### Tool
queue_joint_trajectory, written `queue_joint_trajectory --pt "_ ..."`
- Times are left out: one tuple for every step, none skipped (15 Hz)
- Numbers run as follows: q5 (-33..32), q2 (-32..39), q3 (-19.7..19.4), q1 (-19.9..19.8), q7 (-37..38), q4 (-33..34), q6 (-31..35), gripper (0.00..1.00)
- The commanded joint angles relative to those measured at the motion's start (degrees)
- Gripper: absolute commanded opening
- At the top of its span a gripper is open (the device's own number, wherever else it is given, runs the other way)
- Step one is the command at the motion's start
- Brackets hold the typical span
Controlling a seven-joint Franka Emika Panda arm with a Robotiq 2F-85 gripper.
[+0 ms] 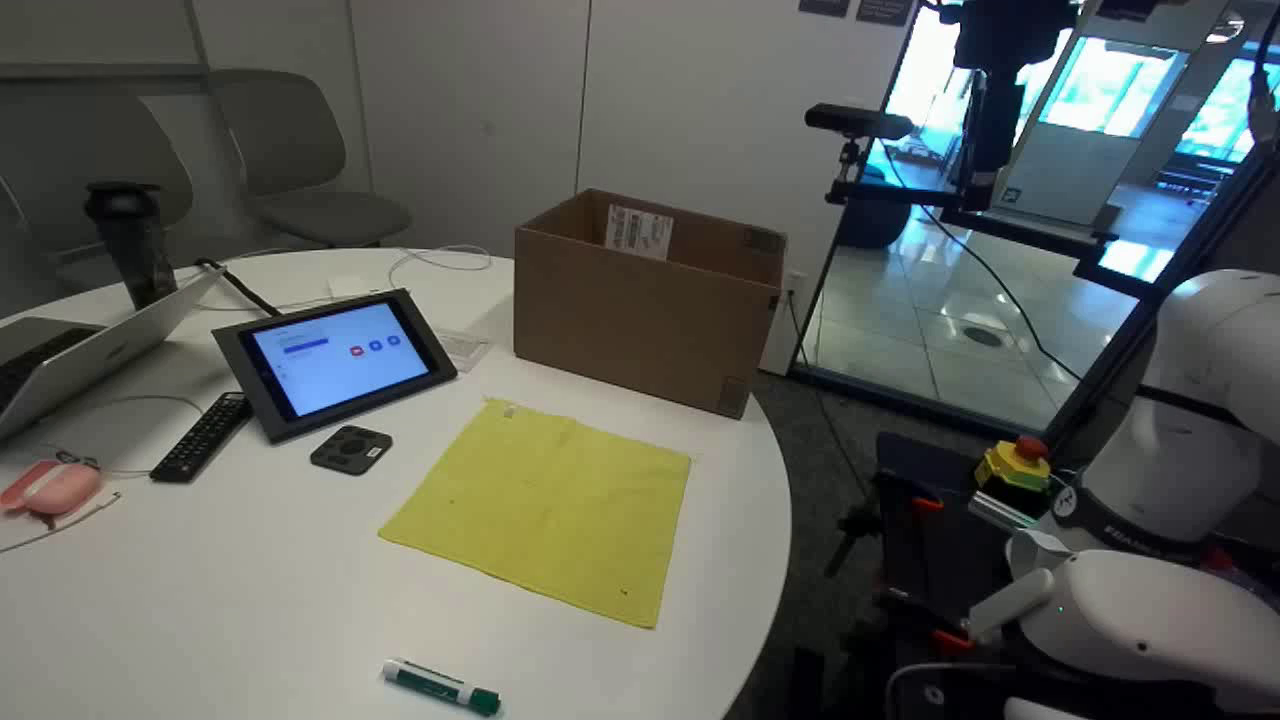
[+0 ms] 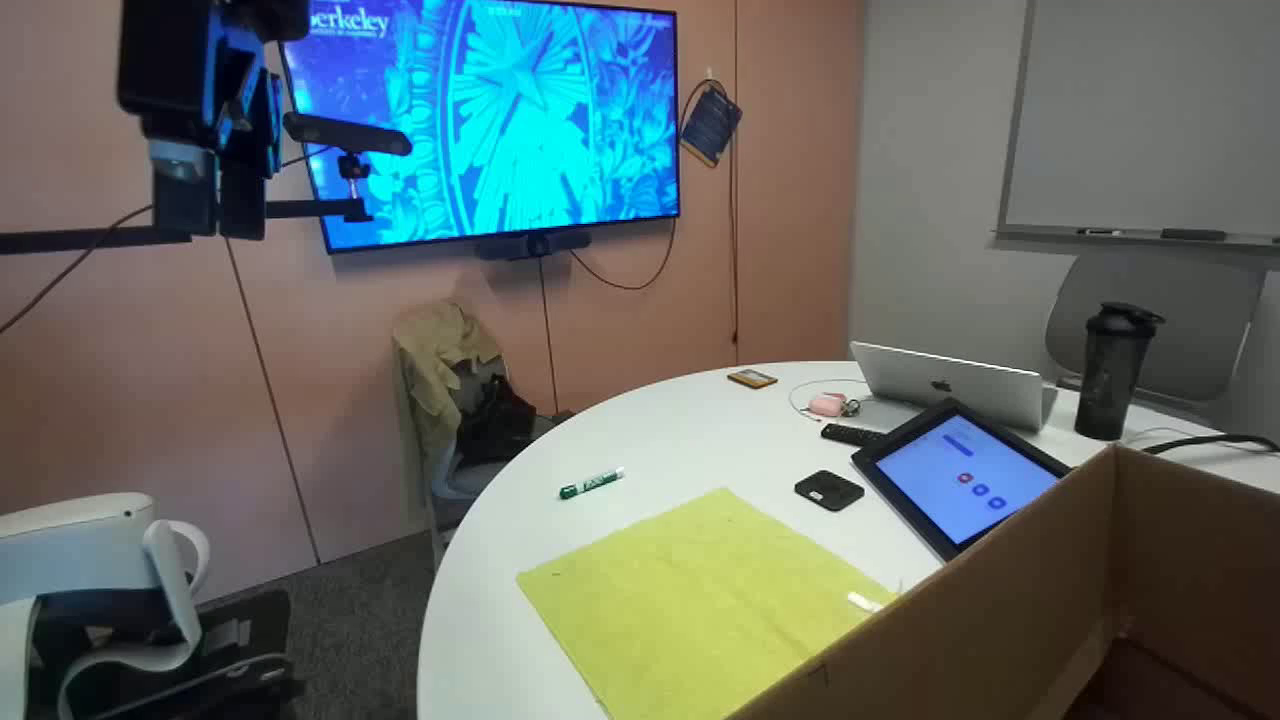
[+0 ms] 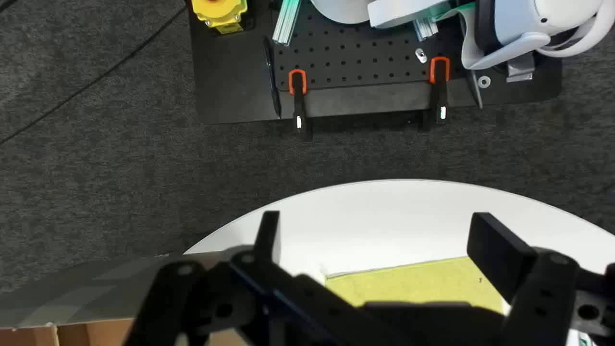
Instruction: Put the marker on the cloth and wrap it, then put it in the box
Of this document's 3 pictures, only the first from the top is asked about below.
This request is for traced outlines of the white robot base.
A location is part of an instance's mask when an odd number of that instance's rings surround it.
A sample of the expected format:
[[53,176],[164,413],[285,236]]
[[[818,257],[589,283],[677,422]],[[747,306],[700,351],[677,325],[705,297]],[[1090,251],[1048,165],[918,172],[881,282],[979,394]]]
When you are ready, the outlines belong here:
[[1077,673],[1201,685],[1225,711],[1280,709],[1280,613],[1188,563],[1113,550],[1051,551],[961,621],[979,645],[1007,623]]

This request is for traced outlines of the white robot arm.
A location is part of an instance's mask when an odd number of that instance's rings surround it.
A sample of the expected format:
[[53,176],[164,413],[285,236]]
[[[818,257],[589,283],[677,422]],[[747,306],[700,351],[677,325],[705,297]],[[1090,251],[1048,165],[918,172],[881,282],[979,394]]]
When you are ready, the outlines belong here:
[[1215,532],[1280,445],[1280,278],[1211,270],[1168,293],[1157,343],[1086,496],[1165,544]]

